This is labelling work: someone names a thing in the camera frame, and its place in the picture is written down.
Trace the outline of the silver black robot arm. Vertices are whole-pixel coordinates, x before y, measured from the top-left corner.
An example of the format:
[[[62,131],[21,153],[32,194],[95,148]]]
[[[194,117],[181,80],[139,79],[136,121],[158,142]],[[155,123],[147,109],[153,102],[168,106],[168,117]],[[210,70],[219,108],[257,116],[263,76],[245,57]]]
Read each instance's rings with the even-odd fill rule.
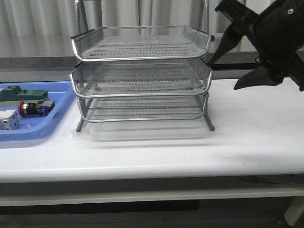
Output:
[[[237,0],[223,0],[215,10],[222,12],[231,24],[208,65],[235,48],[244,36],[259,53],[257,68],[242,76],[234,89],[276,86],[288,76],[303,91],[304,62],[297,54],[304,45],[302,0],[276,0],[260,14]]]

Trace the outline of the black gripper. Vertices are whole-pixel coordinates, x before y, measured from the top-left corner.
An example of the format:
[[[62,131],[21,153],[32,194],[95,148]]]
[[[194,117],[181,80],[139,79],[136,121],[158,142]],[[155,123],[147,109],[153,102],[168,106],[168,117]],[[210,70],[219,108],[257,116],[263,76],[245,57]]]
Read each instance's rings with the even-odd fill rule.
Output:
[[[276,86],[288,76],[303,91],[304,63],[297,54],[297,50],[304,45],[302,0],[276,0],[260,14],[237,0],[223,0],[215,10],[229,18],[231,24],[208,61],[208,66],[234,49],[243,37],[247,37],[259,53],[257,68],[242,76],[234,90]]]

